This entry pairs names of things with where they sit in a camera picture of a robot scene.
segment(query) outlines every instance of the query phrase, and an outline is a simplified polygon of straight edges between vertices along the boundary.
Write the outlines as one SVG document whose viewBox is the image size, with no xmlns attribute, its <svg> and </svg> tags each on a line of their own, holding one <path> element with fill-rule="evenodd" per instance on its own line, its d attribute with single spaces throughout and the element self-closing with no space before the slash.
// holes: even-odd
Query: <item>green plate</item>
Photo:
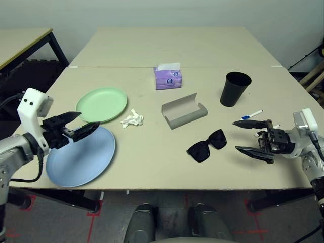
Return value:
<svg viewBox="0 0 324 243">
<path fill-rule="evenodd" d="M 127 96 L 119 89 L 100 88 L 84 95 L 76 105 L 86 122 L 106 122 L 117 117 L 126 107 Z"/>
</svg>

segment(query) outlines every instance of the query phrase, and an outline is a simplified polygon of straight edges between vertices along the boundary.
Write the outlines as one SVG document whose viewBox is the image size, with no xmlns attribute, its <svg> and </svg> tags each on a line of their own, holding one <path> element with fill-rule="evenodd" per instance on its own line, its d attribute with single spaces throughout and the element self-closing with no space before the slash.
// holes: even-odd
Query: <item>blue plate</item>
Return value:
<svg viewBox="0 0 324 243">
<path fill-rule="evenodd" d="M 52 149 L 46 162 L 49 179 L 62 187 L 84 185 L 99 176 L 109 165 L 116 142 L 112 132 L 98 127 L 91 135 Z"/>
</svg>

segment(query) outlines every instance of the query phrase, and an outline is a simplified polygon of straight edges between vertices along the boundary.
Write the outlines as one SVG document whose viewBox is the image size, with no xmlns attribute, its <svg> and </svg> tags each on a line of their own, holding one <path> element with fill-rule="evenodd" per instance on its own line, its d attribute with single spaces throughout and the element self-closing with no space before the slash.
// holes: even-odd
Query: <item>tissue box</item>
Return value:
<svg viewBox="0 0 324 243">
<path fill-rule="evenodd" d="M 157 70 L 154 68 L 155 83 L 157 90 L 181 88 L 182 75 L 180 70 Z"/>
</svg>

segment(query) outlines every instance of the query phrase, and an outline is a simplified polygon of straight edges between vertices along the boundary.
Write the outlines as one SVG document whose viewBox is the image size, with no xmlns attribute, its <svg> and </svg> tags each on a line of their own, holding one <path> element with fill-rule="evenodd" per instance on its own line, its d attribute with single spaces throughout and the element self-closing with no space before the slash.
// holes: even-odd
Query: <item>pen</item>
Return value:
<svg viewBox="0 0 324 243">
<path fill-rule="evenodd" d="M 263 112 L 263 110 L 258 110 L 257 112 L 254 112 L 251 115 L 243 116 L 240 120 L 247 120 L 247 119 L 252 118 L 252 117 L 254 117 L 254 116 L 258 115 L 258 114 L 261 114 L 262 112 Z"/>
</svg>

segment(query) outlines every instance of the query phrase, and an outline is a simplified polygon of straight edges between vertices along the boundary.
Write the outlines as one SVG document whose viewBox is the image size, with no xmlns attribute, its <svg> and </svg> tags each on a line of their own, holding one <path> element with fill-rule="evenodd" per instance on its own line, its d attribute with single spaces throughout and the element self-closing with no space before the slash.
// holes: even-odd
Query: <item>tissue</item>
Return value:
<svg viewBox="0 0 324 243">
<path fill-rule="evenodd" d="M 154 68 L 157 90 L 181 88 L 180 63 L 165 63 Z"/>
<path fill-rule="evenodd" d="M 144 117 L 142 115 L 137 114 L 134 109 L 132 109 L 131 112 L 133 113 L 133 115 L 127 116 L 124 120 L 120 122 L 123 128 L 128 127 L 128 125 L 143 125 Z"/>
</svg>

